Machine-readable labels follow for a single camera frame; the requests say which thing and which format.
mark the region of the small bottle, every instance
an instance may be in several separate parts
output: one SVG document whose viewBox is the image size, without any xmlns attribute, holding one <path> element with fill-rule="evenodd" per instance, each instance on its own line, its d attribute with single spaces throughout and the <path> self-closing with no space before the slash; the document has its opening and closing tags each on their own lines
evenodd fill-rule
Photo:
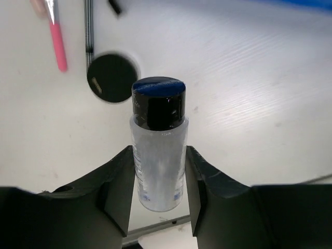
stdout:
<svg viewBox="0 0 332 249">
<path fill-rule="evenodd" d="M 185 84 L 168 77 L 138 80 L 130 119 L 140 202 L 155 212 L 182 200 L 189 121 Z"/>
</svg>

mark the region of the pink brush handle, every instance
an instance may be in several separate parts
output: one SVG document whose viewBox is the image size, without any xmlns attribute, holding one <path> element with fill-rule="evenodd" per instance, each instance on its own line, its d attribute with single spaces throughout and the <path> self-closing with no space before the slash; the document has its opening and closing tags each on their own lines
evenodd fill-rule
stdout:
<svg viewBox="0 0 332 249">
<path fill-rule="evenodd" d="M 64 51 L 63 40 L 60 25 L 50 22 L 50 29 L 52 34 L 54 52 L 56 53 L 58 68 L 62 72 L 67 71 L 67 59 Z"/>
</svg>

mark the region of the bottle cap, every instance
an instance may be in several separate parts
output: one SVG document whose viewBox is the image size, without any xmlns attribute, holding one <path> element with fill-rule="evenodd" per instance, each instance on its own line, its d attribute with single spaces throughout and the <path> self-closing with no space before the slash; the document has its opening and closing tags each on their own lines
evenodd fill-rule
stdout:
<svg viewBox="0 0 332 249">
<path fill-rule="evenodd" d="M 166 131 L 185 120 L 186 86 L 168 77 L 149 77 L 132 86 L 135 123 L 153 131 Z"/>
</svg>

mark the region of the tabletop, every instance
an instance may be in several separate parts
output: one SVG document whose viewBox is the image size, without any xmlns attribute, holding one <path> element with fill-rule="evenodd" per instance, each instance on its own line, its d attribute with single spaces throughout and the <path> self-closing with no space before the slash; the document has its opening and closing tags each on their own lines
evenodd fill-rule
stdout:
<svg viewBox="0 0 332 249">
<path fill-rule="evenodd" d="M 95 53 L 121 52 L 140 78 L 187 85 L 188 144 L 248 184 L 332 173 L 332 15 L 251 1 L 94 1 Z M 59 0 L 61 73 L 47 20 L 28 0 L 0 8 L 0 184 L 53 191 L 131 144 L 131 100 L 98 99 L 86 80 L 83 0 Z M 133 194 L 129 229 L 189 213 L 152 213 Z"/>
</svg>

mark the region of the bottle body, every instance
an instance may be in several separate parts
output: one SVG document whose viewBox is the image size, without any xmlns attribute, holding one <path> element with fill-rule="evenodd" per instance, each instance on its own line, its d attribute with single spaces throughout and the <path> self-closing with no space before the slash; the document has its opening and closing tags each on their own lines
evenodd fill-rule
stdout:
<svg viewBox="0 0 332 249">
<path fill-rule="evenodd" d="M 155 212 L 175 208 L 182 200 L 189 121 L 171 130 L 154 131 L 130 119 L 138 194 Z"/>
</svg>

